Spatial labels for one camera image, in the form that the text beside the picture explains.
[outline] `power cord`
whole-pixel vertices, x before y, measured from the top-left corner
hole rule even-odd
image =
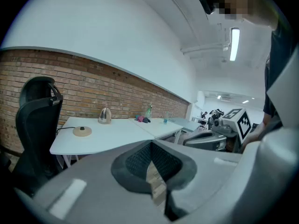
[[[57,130],[56,130],[56,136],[58,135],[58,131],[59,131],[59,130],[61,130],[61,129],[69,129],[69,128],[75,128],[75,127],[65,127],[65,128],[59,128],[59,129],[57,129]]]

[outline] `brick wall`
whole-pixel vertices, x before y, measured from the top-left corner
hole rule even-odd
[[[70,116],[98,118],[105,106],[113,118],[144,114],[153,105],[153,118],[185,117],[188,102],[124,71],[86,58],[58,52],[16,49],[0,54],[0,142],[21,153],[15,129],[19,95],[24,83],[35,76],[55,79],[64,96],[59,124]]]

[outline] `ceiling light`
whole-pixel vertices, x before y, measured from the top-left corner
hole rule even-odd
[[[234,61],[237,56],[239,46],[240,30],[239,28],[232,28],[232,49],[230,51],[230,61]]]

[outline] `cube with marker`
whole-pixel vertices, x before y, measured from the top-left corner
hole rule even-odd
[[[233,131],[239,134],[240,141],[243,143],[252,128],[246,109],[232,109],[221,119],[224,125],[229,125]]]

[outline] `wooden floor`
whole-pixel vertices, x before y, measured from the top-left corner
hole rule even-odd
[[[154,204],[164,213],[166,184],[158,173],[153,162],[149,165],[146,181],[151,184]]]

